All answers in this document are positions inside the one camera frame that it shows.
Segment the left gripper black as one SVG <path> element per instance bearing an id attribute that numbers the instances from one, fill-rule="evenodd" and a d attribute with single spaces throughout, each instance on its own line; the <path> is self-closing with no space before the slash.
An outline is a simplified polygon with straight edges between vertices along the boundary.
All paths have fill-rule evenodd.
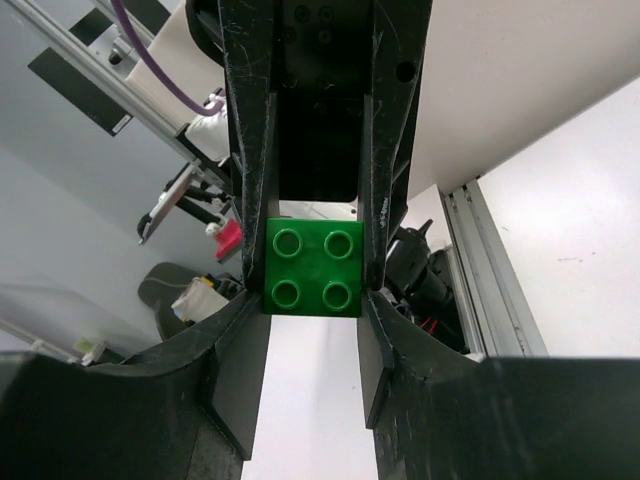
<path id="1" fill-rule="evenodd" d="M 197 46 L 224 69 L 242 160 L 247 289 L 264 284 L 271 160 L 287 201 L 350 202 L 359 177 L 362 283 L 380 289 L 396 156 L 417 96 L 431 3 L 189 1 L 186 14 Z"/>

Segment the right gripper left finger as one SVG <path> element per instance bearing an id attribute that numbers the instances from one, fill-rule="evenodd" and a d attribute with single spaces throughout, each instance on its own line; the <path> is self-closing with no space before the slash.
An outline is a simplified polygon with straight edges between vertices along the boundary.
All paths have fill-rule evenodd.
<path id="1" fill-rule="evenodd" d="M 251 458 L 271 319 L 258 294 L 120 364 L 1 357 L 5 479 L 237 479 Z"/>

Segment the small green lego brick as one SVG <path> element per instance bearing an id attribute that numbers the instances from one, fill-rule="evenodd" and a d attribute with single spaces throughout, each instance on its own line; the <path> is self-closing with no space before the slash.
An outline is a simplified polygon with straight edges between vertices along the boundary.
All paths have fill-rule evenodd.
<path id="1" fill-rule="evenodd" d="M 268 219 L 264 312 L 359 317 L 362 241 L 358 221 Z"/>

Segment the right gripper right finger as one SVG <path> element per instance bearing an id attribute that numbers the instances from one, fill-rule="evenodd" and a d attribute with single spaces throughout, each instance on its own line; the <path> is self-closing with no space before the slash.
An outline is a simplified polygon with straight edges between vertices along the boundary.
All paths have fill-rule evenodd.
<path id="1" fill-rule="evenodd" d="M 380 478 L 638 477 L 637 361 L 474 361 L 377 292 L 362 296 L 358 334 Z"/>

